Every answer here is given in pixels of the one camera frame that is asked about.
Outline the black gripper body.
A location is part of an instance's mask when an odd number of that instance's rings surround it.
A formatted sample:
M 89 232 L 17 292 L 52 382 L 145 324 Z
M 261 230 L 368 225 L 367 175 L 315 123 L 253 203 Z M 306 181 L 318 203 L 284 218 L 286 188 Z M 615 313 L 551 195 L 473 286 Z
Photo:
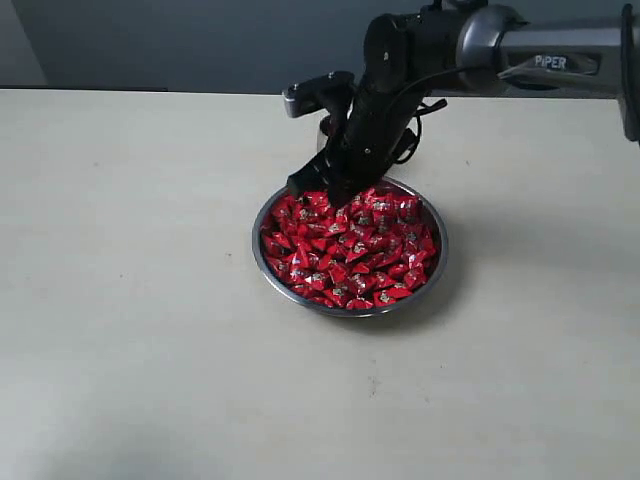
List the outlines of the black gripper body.
M 346 124 L 325 148 L 329 186 L 367 188 L 416 148 L 418 128 L 409 123 L 420 107 L 420 91 L 391 93 L 361 83 Z

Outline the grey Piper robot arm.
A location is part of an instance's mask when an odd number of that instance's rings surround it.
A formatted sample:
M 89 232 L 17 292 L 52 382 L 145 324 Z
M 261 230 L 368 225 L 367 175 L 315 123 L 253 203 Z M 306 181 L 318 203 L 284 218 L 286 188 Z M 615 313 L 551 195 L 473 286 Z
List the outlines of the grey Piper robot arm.
M 576 89 L 614 96 L 625 137 L 639 139 L 639 15 L 546 24 L 485 1 L 435 1 L 418 13 L 383 14 L 369 25 L 364 72 L 332 72 L 288 87 L 293 118 L 324 110 L 326 144 L 291 174 L 293 196 L 326 191 L 340 207 L 409 158 L 434 91 L 496 96 L 508 88 Z

